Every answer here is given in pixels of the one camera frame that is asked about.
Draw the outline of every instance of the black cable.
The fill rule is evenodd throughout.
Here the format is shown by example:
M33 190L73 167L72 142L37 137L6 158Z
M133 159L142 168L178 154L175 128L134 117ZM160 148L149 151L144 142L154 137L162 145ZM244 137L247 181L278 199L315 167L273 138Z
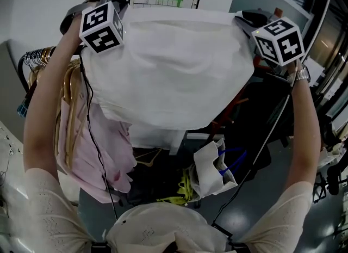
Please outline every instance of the black cable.
M111 195L110 188L109 188L109 184L108 184L108 181L107 181L107 172L105 170L104 163L102 161L103 157L102 157L100 149L99 149L99 147L97 145L97 142L95 141L95 138L94 138L94 136L92 134L92 129L91 129L91 121L90 121L90 118L89 118L89 113L90 113L90 107L91 107L91 102L92 102L92 98L93 98L94 92L93 92L92 86L90 85L90 83L89 83L89 81L87 79L86 72L85 72L85 67L83 65L83 61L82 61L82 51L83 51L83 48L81 49L81 52L80 52L79 56L80 56L80 69L81 69L81 73L82 73L83 79L85 81L86 90L87 90L87 105L88 105L87 106L87 124L88 124L88 131L89 131L89 134L91 136L92 142L93 142L93 144L95 145L95 147L97 149L99 162L102 164L102 167L103 167L104 175L102 177L103 177L105 186L106 186L106 188L107 188L107 190L109 192L110 199L111 199L111 204L113 206L113 210L114 210L114 214L115 214L115 219L117 221L118 220L118 216L117 216L117 212L116 212L116 209L115 209L114 200L113 200L113 197ZM91 90L91 99L89 99L89 89Z
M2 181L2 183L0 183L0 187L1 187L2 185L4 185L4 183L5 183L6 173L7 173L8 169L9 169L11 153L13 153L12 150L10 150L10 153L9 153L9 159L7 160L6 171L5 171L5 172L4 172L4 171L0 171L0 177L1 177L1 178L3 177L3 175L5 175L5 176L4 176L4 179L3 179L3 181Z
M295 74L294 82L293 82L293 84L292 84L292 86L291 86L291 88L290 88L290 92L289 92L289 94L288 94L288 96L287 96L287 99L285 100L283 109L281 110L281 112L280 112L280 114L279 114L277 120L275 121L275 123L274 123L274 125L273 125L273 127L272 127L272 129L271 129L271 131L270 131L270 133L269 133L268 136L266 137L266 140L265 140L264 144L262 145L261 149L259 150L258 154L256 155L256 158L255 158L254 162L252 163L252 165L251 165L249 171L246 173L245 177L243 178L243 180L242 180L241 183L239 184L238 189L237 189L237 191L233 194L232 198L231 198L227 203L223 204L223 205L220 207L219 212L217 213L216 217L215 217L214 220L213 220L213 224L215 224L216 220L218 219L218 217L220 216L220 214L223 212L223 210L224 210L224 209L237 197L239 191L241 190L241 188L242 188L243 185L244 185L244 182L245 182L246 178L248 177L248 175L249 175L250 172L252 171L252 168L254 167L254 165L255 165L255 163L256 163L256 161L257 161L257 159L258 159L260 153L262 152L262 150L263 150L263 148L264 148L264 146L265 146L267 140L269 139L269 137L271 136L271 134L272 134L272 132L273 132L275 126L277 125L280 116L282 115L282 113L283 113L283 111L284 111L286 105L288 104L289 97L291 96L291 93L293 92L293 89L294 89L294 85L295 85L296 78L297 78L297 73L298 73L298 70L296 69L296 74Z

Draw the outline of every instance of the short sleeve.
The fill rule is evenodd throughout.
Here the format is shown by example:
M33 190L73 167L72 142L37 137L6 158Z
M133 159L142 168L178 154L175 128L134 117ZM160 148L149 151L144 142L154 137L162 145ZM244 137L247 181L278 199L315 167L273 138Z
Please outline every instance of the short sleeve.
M247 244L252 253L294 252L312 203L312 192L313 185L309 182L290 186L241 242Z
M58 181L38 168L29 169L25 180L35 252L84 252L92 238L83 228Z

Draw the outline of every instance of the white cube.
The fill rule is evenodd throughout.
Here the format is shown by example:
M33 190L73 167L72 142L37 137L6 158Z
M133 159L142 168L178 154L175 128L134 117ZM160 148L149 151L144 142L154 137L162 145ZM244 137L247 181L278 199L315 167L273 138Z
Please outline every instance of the white cube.
M80 38L95 53L123 45L123 35L123 24L111 1L82 12Z
M284 66L305 54L298 25L283 17L252 32L262 57Z

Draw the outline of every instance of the white garment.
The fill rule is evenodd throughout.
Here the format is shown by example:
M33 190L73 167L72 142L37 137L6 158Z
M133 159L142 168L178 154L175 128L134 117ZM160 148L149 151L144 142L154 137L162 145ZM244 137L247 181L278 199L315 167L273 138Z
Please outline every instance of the white garment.
M109 119L163 129L207 126L253 74L234 14L184 8L128 8L125 45L82 58Z
M56 179L37 168L29 169L25 177L35 253L80 253L90 247L92 238ZM252 253L293 252L310 209L312 190L308 182L288 188L241 242ZM162 253L174 241L181 252L225 252L227 238L191 209L153 203L124 213L107 241L118 253Z

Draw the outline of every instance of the wristwatch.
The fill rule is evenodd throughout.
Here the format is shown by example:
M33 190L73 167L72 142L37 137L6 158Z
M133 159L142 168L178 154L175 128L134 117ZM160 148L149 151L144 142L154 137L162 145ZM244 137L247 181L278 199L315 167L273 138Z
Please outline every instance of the wristwatch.
M303 69L297 72L296 79L295 79L295 75L296 75L296 72L288 76L287 80L289 84L292 84L294 80L299 81L304 79L310 82L310 74L306 66L303 66Z

